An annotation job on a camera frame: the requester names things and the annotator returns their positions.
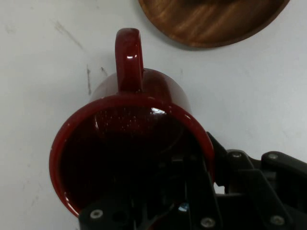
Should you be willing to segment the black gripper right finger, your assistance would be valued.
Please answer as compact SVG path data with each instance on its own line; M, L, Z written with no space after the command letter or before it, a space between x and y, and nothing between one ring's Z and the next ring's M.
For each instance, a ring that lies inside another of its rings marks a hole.
M208 135L215 153L216 230L305 230L307 164L280 151L256 160L238 149L225 149Z

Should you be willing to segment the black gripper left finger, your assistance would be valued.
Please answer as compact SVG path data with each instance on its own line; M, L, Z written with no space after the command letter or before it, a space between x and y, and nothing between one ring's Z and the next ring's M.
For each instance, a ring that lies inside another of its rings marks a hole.
M196 143L171 158L133 170L84 208L82 230L221 230L223 221L206 166Z

